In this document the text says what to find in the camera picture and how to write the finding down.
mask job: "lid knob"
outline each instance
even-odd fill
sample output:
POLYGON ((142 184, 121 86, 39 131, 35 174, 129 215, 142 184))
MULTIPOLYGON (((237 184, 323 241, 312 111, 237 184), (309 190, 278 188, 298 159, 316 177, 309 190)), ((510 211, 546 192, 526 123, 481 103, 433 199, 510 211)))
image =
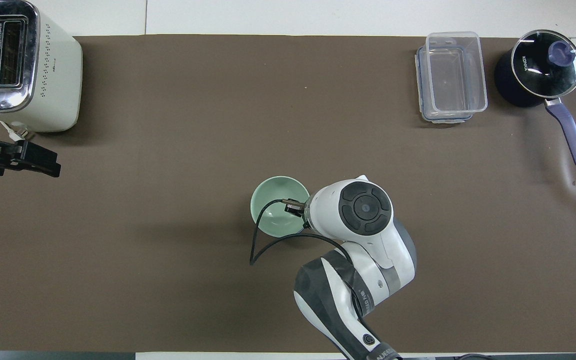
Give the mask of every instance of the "lid knob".
POLYGON ((548 48, 548 62, 561 67, 572 64, 575 59, 573 47, 562 39, 550 44, 548 48))

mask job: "pot handle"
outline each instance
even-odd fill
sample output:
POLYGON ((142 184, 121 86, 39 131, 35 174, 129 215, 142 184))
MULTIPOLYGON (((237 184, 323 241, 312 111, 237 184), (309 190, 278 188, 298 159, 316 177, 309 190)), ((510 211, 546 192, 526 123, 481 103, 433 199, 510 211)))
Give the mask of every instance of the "pot handle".
POLYGON ((564 137, 566 137, 566 142, 568 148, 570 149, 570 155, 574 160, 576 165, 576 123, 575 119, 570 114, 570 111, 562 103, 560 98, 547 99, 544 101, 546 105, 546 111, 551 114, 561 125, 561 129, 564 132, 564 137))

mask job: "brown table mat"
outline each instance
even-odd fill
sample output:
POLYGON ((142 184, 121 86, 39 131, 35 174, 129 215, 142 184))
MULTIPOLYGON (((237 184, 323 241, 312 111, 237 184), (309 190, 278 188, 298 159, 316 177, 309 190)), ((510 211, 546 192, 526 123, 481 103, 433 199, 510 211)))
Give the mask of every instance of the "brown table mat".
POLYGON ((0 350, 336 351, 293 299, 330 246, 250 267, 249 200, 270 176, 312 193, 366 174, 418 251, 414 281, 366 317, 384 341, 576 352, 576 167, 543 107, 494 87, 514 39, 482 39, 489 106, 455 126, 420 117, 423 38, 78 41, 78 124, 34 140, 61 177, 0 177, 0 350))

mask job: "bowl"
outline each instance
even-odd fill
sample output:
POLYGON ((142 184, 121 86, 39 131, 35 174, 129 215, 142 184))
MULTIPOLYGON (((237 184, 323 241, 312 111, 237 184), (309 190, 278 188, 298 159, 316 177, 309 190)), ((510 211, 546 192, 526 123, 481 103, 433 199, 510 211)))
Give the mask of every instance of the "bowl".
MULTIPOLYGON (((254 189, 250 198, 250 216, 257 221, 262 208, 275 199, 293 199, 305 203, 310 194, 301 182, 288 176, 266 178, 254 189)), ((285 212, 284 203, 273 203, 264 212, 259 229, 271 237, 299 233, 304 228, 304 219, 285 212)))

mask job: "white toaster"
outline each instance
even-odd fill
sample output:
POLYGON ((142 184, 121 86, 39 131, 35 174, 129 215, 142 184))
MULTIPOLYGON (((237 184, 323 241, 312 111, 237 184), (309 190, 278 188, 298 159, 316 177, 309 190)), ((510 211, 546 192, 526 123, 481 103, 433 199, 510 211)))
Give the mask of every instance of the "white toaster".
POLYGON ((25 0, 0 0, 0 121, 31 132, 77 123, 82 46, 25 0))

